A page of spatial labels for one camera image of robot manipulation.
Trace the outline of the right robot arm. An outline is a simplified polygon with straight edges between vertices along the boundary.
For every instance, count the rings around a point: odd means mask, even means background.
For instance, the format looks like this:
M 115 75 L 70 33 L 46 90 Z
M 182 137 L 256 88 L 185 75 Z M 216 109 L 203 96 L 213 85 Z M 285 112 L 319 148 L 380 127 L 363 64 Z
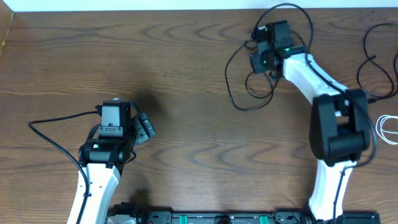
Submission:
M 369 147 L 368 103 L 361 90 L 336 82 L 314 61 L 308 47 L 295 45 L 287 21 L 255 27 L 253 72 L 275 72 L 293 83 L 312 106 L 310 148 L 317 176 L 305 223 L 339 223 L 349 177 Z

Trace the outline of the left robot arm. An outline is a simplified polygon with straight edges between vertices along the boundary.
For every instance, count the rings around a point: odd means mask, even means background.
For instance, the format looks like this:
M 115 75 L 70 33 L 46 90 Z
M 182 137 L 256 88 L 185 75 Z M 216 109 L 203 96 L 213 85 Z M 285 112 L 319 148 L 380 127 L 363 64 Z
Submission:
M 136 158 L 134 147 L 155 136 L 147 115 L 133 101 L 104 101 L 99 113 L 101 123 L 78 152 L 83 170 L 68 223 L 105 223 L 124 165 Z

